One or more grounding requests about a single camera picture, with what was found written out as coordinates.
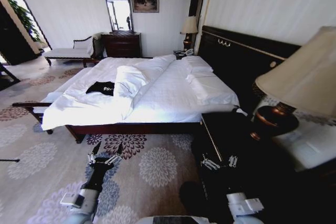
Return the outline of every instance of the potted plant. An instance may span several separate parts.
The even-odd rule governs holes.
[[[15,0],[8,0],[8,2],[18,18],[21,20],[21,23],[23,24],[27,32],[30,34],[33,41],[41,41],[38,31],[34,27],[33,20],[28,16],[30,12],[19,6]]]

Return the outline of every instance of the lamp shade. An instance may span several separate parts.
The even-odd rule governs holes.
[[[183,25],[181,33],[183,34],[195,34],[197,33],[196,17],[188,17]]]
[[[322,27],[282,64],[256,79],[264,93],[312,114],[336,117],[336,27]]]

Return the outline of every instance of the chaise lounge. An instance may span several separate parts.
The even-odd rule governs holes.
[[[101,34],[94,34],[86,39],[74,40],[73,48],[56,48],[45,52],[43,56],[51,66],[51,59],[57,60],[85,60],[102,57],[103,45]]]

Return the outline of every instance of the dresser drawer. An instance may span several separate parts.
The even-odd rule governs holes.
[[[102,35],[108,57],[142,57],[141,34],[111,33]]]

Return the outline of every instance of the floral pattern rug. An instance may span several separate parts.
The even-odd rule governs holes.
[[[40,101],[82,69],[81,63],[43,57],[9,67],[21,82],[0,91],[0,223],[62,223],[69,209],[59,204],[77,193],[92,173],[87,153],[102,142],[99,156],[123,159],[104,177],[95,223],[132,224],[153,215],[183,215],[180,186],[198,181],[191,135],[87,135],[81,144],[65,129],[52,135],[14,102]]]

